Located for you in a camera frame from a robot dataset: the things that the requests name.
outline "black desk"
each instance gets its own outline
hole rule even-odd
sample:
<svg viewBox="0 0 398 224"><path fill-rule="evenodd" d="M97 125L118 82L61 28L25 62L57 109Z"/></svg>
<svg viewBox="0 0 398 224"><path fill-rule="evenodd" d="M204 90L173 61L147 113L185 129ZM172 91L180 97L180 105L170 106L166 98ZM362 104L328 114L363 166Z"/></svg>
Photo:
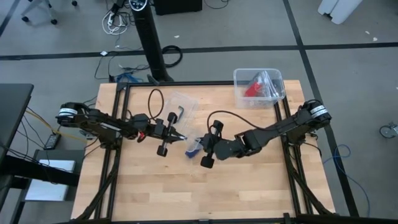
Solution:
<svg viewBox="0 0 398 224"><path fill-rule="evenodd" d="M32 84L0 84L0 141L6 147L11 145L32 90ZM28 179L23 177L71 186L77 186L79 179L78 174L7 155L7 149L0 146L0 210L10 188L27 187Z"/></svg>
<svg viewBox="0 0 398 224"><path fill-rule="evenodd" d="M10 147L32 93L32 84L0 84L0 141ZM0 147L0 163L7 154Z"/></svg>

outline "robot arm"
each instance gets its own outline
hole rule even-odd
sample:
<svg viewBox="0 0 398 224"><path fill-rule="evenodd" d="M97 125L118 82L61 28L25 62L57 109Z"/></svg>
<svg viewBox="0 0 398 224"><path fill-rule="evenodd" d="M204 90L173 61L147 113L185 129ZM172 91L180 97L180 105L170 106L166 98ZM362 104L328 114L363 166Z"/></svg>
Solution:
<svg viewBox="0 0 398 224"><path fill-rule="evenodd" d="M146 137L163 140L158 148L158 154L165 156L167 143L185 140L185 136L176 132L172 126L176 120L175 113L169 113L169 125L165 126L162 119L156 119L155 124L150 123L146 114L137 114L128 121L116 119L100 110L91 109L83 103L65 103L61 106L57 122L61 126L80 128L87 133L97 136L102 147L114 147L120 136L141 142Z"/></svg>
<svg viewBox="0 0 398 224"><path fill-rule="evenodd" d="M257 154L267 143L276 137L286 135L292 144L302 144L305 133L318 130L329 125L331 116L325 107L317 100L304 103L291 117L275 123L267 128L257 127L235 135L235 140L223 139L220 133L223 123L215 120L215 133L207 133L201 143L207 156L203 157L201 165L212 168L216 154L217 159L225 160L229 157L242 158Z"/></svg>

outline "blue cable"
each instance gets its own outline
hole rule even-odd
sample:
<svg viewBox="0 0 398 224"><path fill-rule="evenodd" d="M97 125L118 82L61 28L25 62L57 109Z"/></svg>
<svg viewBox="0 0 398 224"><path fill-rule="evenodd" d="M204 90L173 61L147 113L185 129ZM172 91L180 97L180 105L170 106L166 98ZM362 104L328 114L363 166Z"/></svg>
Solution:
<svg viewBox="0 0 398 224"><path fill-rule="evenodd" d="M346 155L346 156L337 156L337 150L338 150L338 148L339 147L341 147L341 146L344 146L345 148L347 148L348 149L348 155ZM327 159L327 160L325 160L325 161L323 161L322 163L323 164L326 164L327 162L329 162L331 159L333 159L334 161L335 161L335 164L337 165L337 168L342 172L342 173L344 173L344 175L347 177L347 178L349 178L350 180L352 180L356 185L358 185L360 188L361 188L361 190L363 191L363 193L365 194L365 197L366 197L366 201L367 201L367 203L368 203L368 210L367 210L367 213L366 213L366 216L369 218L370 217L370 214L371 214L371 203L370 203L370 201L369 201L369 197L368 197L368 194L366 193L366 191L365 191L365 189L361 186L361 184L359 184L357 181L355 181L352 177L350 177L346 172L344 172L343 171L343 169L340 167L340 165L337 163L337 161L336 161L336 158L349 158L349 156L351 156L351 149L347 146L347 145L345 145L345 144L340 144L340 145L338 145L336 148L335 148L335 150L334 150L334 153L333 153L333 157L331 157L331 158L329 158L329 159Z"/></svg>
<svg viewBox="0 0 398 224"><path fill-rule="evenodd" d="M131 82L131 83L144 82L143 79L134 77L131 72L125 72L125 73L122 73L122 74L116 76L116 82L117 83L120 82L123 78L127 78L129 80L128 82Z"/></svg>

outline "red object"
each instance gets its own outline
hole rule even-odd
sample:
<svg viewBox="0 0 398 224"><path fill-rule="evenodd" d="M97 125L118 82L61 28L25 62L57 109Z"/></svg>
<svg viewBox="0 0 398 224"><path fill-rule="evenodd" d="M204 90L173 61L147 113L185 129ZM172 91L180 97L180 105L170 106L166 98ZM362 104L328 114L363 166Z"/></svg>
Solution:
<svg viewBox="0 0 398 224"><path fill-rule="evenodd" d="M144 133L139 133L139 139L142 139L143 137L145 137L145 134Z"/></svg>
<svg viewBox="0 0 398 224"><path fill-rule="evenodd" d="M257 95L257 90L261 88L261 83L254 82L244 93L246 97L254 97Z"/></svg>
<svg viewBox="0 0 398 224"><path fill-rule="evenodd" d="M258 73L250 82L249 88L244 92L245 97L255 97L259 94L259 90L262 88L261 74Z"/></svg>

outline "white cable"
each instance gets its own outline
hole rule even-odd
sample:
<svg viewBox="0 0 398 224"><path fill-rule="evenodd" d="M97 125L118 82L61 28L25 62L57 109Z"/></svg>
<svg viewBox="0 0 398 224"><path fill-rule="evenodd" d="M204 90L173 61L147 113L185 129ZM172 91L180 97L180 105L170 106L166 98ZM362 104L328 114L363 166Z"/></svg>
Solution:
<svg viewBox="0 0 398 224"><path fill-rule="evenodd" d="M109 24L107 23L107 25L108 25L108 30L109 30L109 31L107 31L107 30L105 29L105 26L104 26L105 19L106 19L107 16L109 16L109 17L108 17L108 20L110 20L110 17L111 17L112 15L113 15L113 13L112 13L111 11L109 11L109 12L102 18L102 29L104 30L104 32L105 32L106 34L109 34L109 35L121 35L121 34L123 34L125 31L127 31L128 25L123 23L123 20L122 20L122 16L121 16L121 15L119 15L119 26L117 26L117 27L115 27L115 28L112 28L112 26L109 26Z"/></svg>

